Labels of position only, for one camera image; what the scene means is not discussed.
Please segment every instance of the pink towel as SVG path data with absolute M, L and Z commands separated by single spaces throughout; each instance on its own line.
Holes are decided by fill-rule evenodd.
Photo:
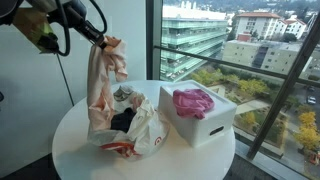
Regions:
M 201 89 L 175 90 L 173 92 L 173 104 L 180 117 L 205 118 L 205 111 L 214 107 L 210 96 Z
M 106 37 L 107 46 L 102 50 L 93 45 L 89 56 L 87 105 L 93 130 L 110 129 L 114 115 L 113 94 L 109 71 L 114 71 L 117 81 L 127 78 L 125 43 L 116 38 Z

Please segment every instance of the white plastic bag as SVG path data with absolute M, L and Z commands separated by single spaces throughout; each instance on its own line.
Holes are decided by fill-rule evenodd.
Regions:
M 137 157 L 149 155 L 157 150 L 164 142 L 169 132 L 168 122 L 154 110 L 152 103 L 141 93 L 133 92 L 127 102 L 115 105 L 122 109 L 123 106 L 133 107 L 133 101 L 141 102 L 137 113 L 132 119 L 127 133 L 118 130 L 94 131 L 91 123 L 89 126 L 88 141 L 105 150 L 115 150 L 123 157 Z

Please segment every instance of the table top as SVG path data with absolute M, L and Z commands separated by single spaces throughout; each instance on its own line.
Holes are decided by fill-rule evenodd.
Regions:
M 159 101 L 162 81 L 131 81 L 131 85 L 153 102 Z M 128 161 L 113 151 L 102 150 L 87 142 L 88 111 L 86 98 L 61 120 L 53 139 L 52 157 L 62 180 L 188 180 L 223 179 L 235 152 L 233 129 L 215 140 L 192 148 L 171 125 L 164 145 L 153 155 Z

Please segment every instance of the window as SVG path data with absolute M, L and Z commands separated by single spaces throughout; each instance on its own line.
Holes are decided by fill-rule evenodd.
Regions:
M 174 5 L 173 3 L 171 3 L 173 1 L 164 0 L 163 2 L 164 2 L 164 4 L 167 2 L 167 4 L 169 4 L 169 5 Z M 198 7 L 202 7 L 201 3 L 203 1 L 200 1 L 200 0 L 195 0 L 195 1 L 197 1 L 197 4 L 199 4 Z M 243 8 L 245 11 L 250 12 L 250 10 L 246 9 L 245 6 Z M 239 26 L 238 29 L 241 28 L 241 29 L 245 30 L 245 28 L 248 27 L 248 30 L 246 30 L 246 31 L 250 31 L 252 26 L 254 26 L 253 23 L 254 23 L 255 18 L 250 17 L 249 20 L 250 20 L 250 22 L 245 23 L 244 26 L 242 24 L 238 24 L 237 25 L 237 26 Z M 168 21 L 170 21 L 169 18 L 162 19 L 162 25 L 165 28 L 170 28 L 169 27 L 170 23 L 166 23 Z M 176 29 L 190 29 L 190 30 L 197 29 L 197 28 L 205 29 L 204 24 L 201 24 L 201 23 L 204 23 L 203 20 L 202 20 L 202 22 L 201 21 L 195 22 L 195 21 L 190 20 L 190 22 L 188 22 L 188 23 L 180 21 L 179 23 L 175 24 L 175 26 L 176 26 L 175 28 Z M 218 22 L 213 21 L 213 23 L 210 24 L 211 29 L 215 28 L 215 27 L 212 27 L 213 24 L 219 25 L 219 27 L 218 27 L 219 30 L 216 29 L 215 32 L 212 33 L 211 38 L 209 38 L 209 37 L 207 39 L 203 38 L 206 41 L 205 43 L 200 43 L 196 47 L 188 47 L 188 46 L 184 47 L 183 46 L 183 52 L 188 53 L 188 54 L 195 54 L 195 55 L 197 55 L 196 57 L 198 57 L 198 58 L 191 57 L 190 59 L 181 60 L 182 63 L 178 63 L 178 65 L 175 67 L 170 66 L 170 65 L 166 65 L 165 63 L 160 61 L 160 58 L 158 58 L 158 59 L 154 58 L 153 63 L 156 64 L 156 63 L 161 62 L 161 64 L 160 64 L 161 66 L 155 67 L 155 69 L 153 69 L 152 71 L 156 72 L 159 69 L 161 69 L 161 70 L 166 70 L 166 73 L 169 73 L 169 72 L 177 72 L 177 69 L 180 70 L 182 68 L 184 71 L 183 77 L 182 76 L 180 77 L 179 75 L 176 75 L 175 78 L 171 78 L 171 76 L 167 78 L 167 77 L 165 77 L 165 75 L 160 75 L 160 77 L 155 77 L 155 79 L 161 79 L 164 81 L 178 82 L 178 81 L 190 79 L 190 78 L 192 78 L 191 74 L 193 74 L 193 73 L 197 74 L 200 70 L 204 70 L 204 69 L 208 69 L 208 70 L 210 70 L 208 72 L 214 73 L 215 74 L 214 79 L 219 79 L 221 77 L 221 74 L 217 73 L 215 71 L 217 68 L 219 68 L 224 77 L 228 77 L 231 79 L 234 78 L 232 82 L 235 82 L 235 83 L 238 82 L 239 79 L 245 80 L 245 81 L 248 81 L 249 79 L 257 79 L 257 80 L 261 79 L 264 82 L 268 82 L 267 83 L 268 84 L 267 85 L 268 86 L 268 92 L 267 92 L 268 96 L 265 98 L 259 97 L 259 99 L 258 99 L 259 101 L 264 102 L 263 104 L 266 104 L 266 105 L 261 108 L 255 107 L 255 109 L 248 111 L 248 112 L 236 114 L 235 119 L 234 119 L 234 129 L 235 129 L 235 134 L 236 134 L 237 139 L 239 141 L 242 141 L 246 145 L 248 145 L 250 148 L 250 146 L 253 143 L 253 140 L 255 138 L 256 138 L 256 140 L 257 139 L 259 140 L 261 138 L 261 137 L 257 136 L 257 134 L 258 134 L 257 132 L 260 129 L 263 130 L 263 128 L 265 128 L 263 126 L 265 124 L 264 123 L 265 118 L 268 115 L 270 109 L 273 109 L 271 107 L 277 105 L 277 104 L 274 105 L 273 103 L 276 100 L 276 96 L 278 95 L 279 89 L 281 88 L 283 82 L 285 80 L 287 80 L 288 78 L 292 78 L 292 77 L 288 77 L 288 72 L 291 70 L 292 64 L 295 64 L 294 61 L 296 59 L 296 57 L 295 57 L 296 54 L 301 54 L 301 53 L 299 53 L 299 49 L 296 50 L 296 52 L 293 52 L 293 54 L 291 54 L 291 53 L 288 53 L 288 52 L 290 52 L 289 49 L 291 49 L 291 48 L 289 48 L 288 50 L 285 50 L 285 49 L 276 48 L 277 45 L 275 45 L 274 47 L 271 47 L 273 45 L 273 43 L 280 42 L 277 39 L 272 39 L 272 42 L 263 41 L 263 40 L 260 40 L 260 41 L 254 42 L 254 43 L 251 43 L 251 42 L 241 43 L 241 42 L 237 42 L 237 40 L 234 40 L 232 42 L 228 42 L 225 40 L 225 39 L 227 39 L 228 35 L 220 35 L 220 36 L 216 35 L 217 31 L 223 31 L 224 28 L 226 28 L 227 26 L 221 27 L 222 25 L 220 25 Z M 286 26 L 284 26 L 284 24 L 282 24 L 282 23 L 279 23 L 278 27 L 279 28 L 276 28 L 277 32 L 279 32 L 279 30 L 281 32 L 284 32 L 285 30 L 287 30 L 286 32 L 291 32 L 290 29 L 293 29 L 290 26 L 288 28 L 286 28 Z M 262 32 L 258 32 L 259 33 L 258 38 L 260 38 L 260 36 L 266 38 L 266 36 L 268 35 L 268 32 L 269 32 L 266 30 L 264 32 L 266 34 L 262 34 Z M 170 36 L 163 36 L 162 41 L 164 41 L 163 43 L 167 43 L 169 45 L 172 44 L 172 45 L 179 45 L 179 46 L 183 45 L 185 42 L 202 41 L 202 40 L 197 40 L 196 37 L 192 37 L 193 34 L 192 35 L 188 34 L 188 36 L 190 36 L 190 37 L 186 37 L 186 36 L 181 35 L 180 37 L 177 37 L 175 39 L 169 39 L 168 37 L 170 37 Z M 294 44 L 299 45 L 299 43 L 302 44 L 301 41 L 299 40 L 295 43 L 291 43 L 290 46 L 294 45 Z M 262 43 L 266 43 L 266 44 L 270 43 L 270 47 L 266 47 L 264 49 L 264 47 L 259 46 L 259 44 L 262 44 Z M 246 53 L 247 53 L 245 55 L 243 55 L 242 51 L 241 52 L 238 51 L 244 47 L 245 47 Z M 156 54 L 157 54 L 156 52 L 159 52 L 161 57 L 165 57 L 165 58 L 171 57 L 174 60 L 182 59 L 185 57 L 184 54 L 170 51 L 170 48 L 161 48 L 160 45 L 157 45 L 157 44 L 154 45 L 153 49 L 154 50 L 151 53 L 152 55 L 154 55 L 153 57 L 156 57 Z M 304 66 L 304 64 L 301 63 L 300 61 L 298 61 L 297 63 L 301 64 L 300 67 Z M 243 66 L 248 66 L 248 67 L 245 70 L 244 69 L 237 69 L 237 67 L 239 67 L 239 64 L 241 64 Z M 309 70 L 308 68 L 304 68 L 304 70 L 306 72 L 301 73 L 301 76 L 300 76 L 301 79 L 309 78 L 310 74 L 312 74 L 312 73 L 310 73 L 310 71 L 313 71 L 313 73 L 315 71 L 317 71 L 316 69 Z M 227 93 L 227 94 L 225 94 L 225 97 L 234 101 L 239 106 L 241 106 L 241 104 L 245 104 L 247 102 L 257 100 L 255 95 L 248 96 L 251 99 L 250 98 L 246 99 L 245 97 L 241 96 L 241 93 L 243 93 L 243 92 L 238 93 L 239 96 L 237 96 L 237 94 L 234 93 L 235 89 L 233 89 L 232 86 L 228 86 L 228 83 L 226 83 L 225 80 L 216 80 L 214 83 L 203 81 L 203 80 L 201 80 L 201 78 L 198 80 L 199 80 L 199 82 L 205 84 L 205 86 L 207 86 L 208 88 L 210 87 L 210 89 L 214 85 L 219 85 L 219 86 L 225 87 L 225 92 Z M 298 97 L 299 98 L 298 102 L 301 104 L 303 104 L 307 98 L 305 96 L 307 94 L 307 93 L 305 93 L 305 91 L 307 91 L 307 89 L 304 89 L 302 87 L 303 86 L 301 86 L 300 84 L 297 84 L 293 90 L 294 91 L 293 97 Z M 291 96 L 288 99 L 289 99 L 289 101 L 291 101 L 293 99 L 294 102 L 297 102 L 296 99 L 292 98 Z M 320 99 L 318 100 L 318 98 L 317 98 L 317 104 L 313 105 L 312 107 L 319 109 L 320 104 L 318 101 L 320 102 Z M 299 105 L 297 105 L 297 107 L 296 107 L 296 105 L 292 105 L 291 108 L 287 110 L 287 112 L 285 112 L 287 107 L 281 108 L 281 111 L 280 111 L 278 117 L 275 120 L 271 119 L 272 122 L 274 121 L 274 123 L 273 123 L 274 125 L 271 126 L 271 128 L 268 128 L 267 137 L 264 139 L 264 142 L 266 145 L 265 144 L 262 144 L 261 146 L 258 145 L 258 147 L 255 148 L 254 151 L 256 152 L 257 149 L 260 148 L 259 151 L 266 154 L 268 157 L 274 159 L 275 161 L 277 161 L 281 164 L 284 164 L 285 166 L 287 166 L 289 168 L 292 168 L 292 169 L 298 171 L 301 174 L 305 174 L 309 171 L 304 171 L 305 170 L 304 155 L 298 153 L 298 149 L 301 148 L 302 145 L 294 139 L 294 137 L 292 135 L 293 133 L 291 131 L 291 129 L 294 129 L 296 132 L 299 132 L 299 125 L 300 125 L 300 122 L 298 119 L 299 115 L 298 115 L 298 113 L 295 113 L 295 110 L 298 108 L 298 106 Z M 249 117 L 252 114 L 254 114 L 254 116 L 255 116 L 255 122 L 253 125 L 252 124 L 248 125 L 247 122 L 244 122 L 245 121 L 244 117 Z M 250 138 L 246 139 L 246 137 L 243 136 L 244 134 L 248 135 L 248 137 L 250 136 Z M 276 150 L 276 152 L 271 152 L 270 149 L 268 149 L 268 147 L 272 147 L 272 149 L 277 149 L 277 150 Z M 313 171 L 312 172 L 313 175 L 319 174 L 318 173 L 319 169 L 318 168 L 314 168 L 314 169 L 316 169 L 317 172 Z

